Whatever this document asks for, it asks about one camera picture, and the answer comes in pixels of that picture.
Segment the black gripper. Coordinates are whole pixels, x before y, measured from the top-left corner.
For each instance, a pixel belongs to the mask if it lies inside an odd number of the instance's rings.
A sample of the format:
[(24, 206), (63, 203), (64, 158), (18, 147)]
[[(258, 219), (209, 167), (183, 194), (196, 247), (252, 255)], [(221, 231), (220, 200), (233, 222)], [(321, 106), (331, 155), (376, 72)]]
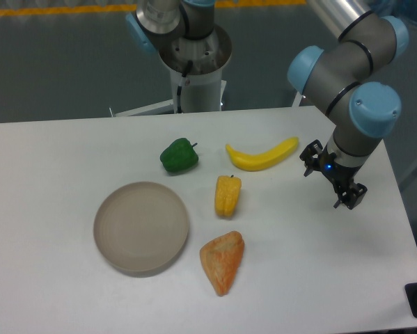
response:
[(336, 162), (336, 154), (323, 151), (323, 146), (317, 139), (304, 148), (299, 158), (304, 163), (304, 177), (308, 177), (313, 171), (321, 171), (332, 183), (338, 197), (333, 205), (335, 209), (340, 205), (354, 209), (361, 203), (368, 189), (363, 184), (354, 182), (354, 176), (361, 168), (360, 166), (340, 165)]

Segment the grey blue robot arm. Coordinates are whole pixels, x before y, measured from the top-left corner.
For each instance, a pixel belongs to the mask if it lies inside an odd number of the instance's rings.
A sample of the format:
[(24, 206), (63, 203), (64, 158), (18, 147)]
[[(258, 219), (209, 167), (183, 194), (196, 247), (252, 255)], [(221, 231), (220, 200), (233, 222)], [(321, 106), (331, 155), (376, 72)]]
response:
[[(171, 78), (176, 113), (219, 111), (221, 73), (232, 43), (214, 22), (213, 1), (139, 1), (126, 15), (128, 30), (145, 51), (157, 52)], [(402, 103), (389, 86), (369, 81), (409, 44), (404, 23), (379, 17), (363, 1), (310, 1), (334, 34), (331, 51), (309, 46), (292, 60), (287, 78), (335, 128), (326, 144), (301, 153), (307, 173), (321, 172), (339, 205), (356, 207), (366, 187), (354, 181), (379, 142), (393, 129)]]

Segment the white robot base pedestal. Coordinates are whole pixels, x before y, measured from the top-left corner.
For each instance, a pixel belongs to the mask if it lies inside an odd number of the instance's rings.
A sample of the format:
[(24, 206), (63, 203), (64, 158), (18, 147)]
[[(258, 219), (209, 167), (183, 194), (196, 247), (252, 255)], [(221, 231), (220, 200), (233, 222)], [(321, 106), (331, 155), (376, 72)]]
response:
[(159, 51), (170, 76), (172, 98), (115, 113), (115, 117), (220, 111), (226, 81), (223, 70), (230, 61), (232, 42), (219, 25), (200, 40), (179, 38)]

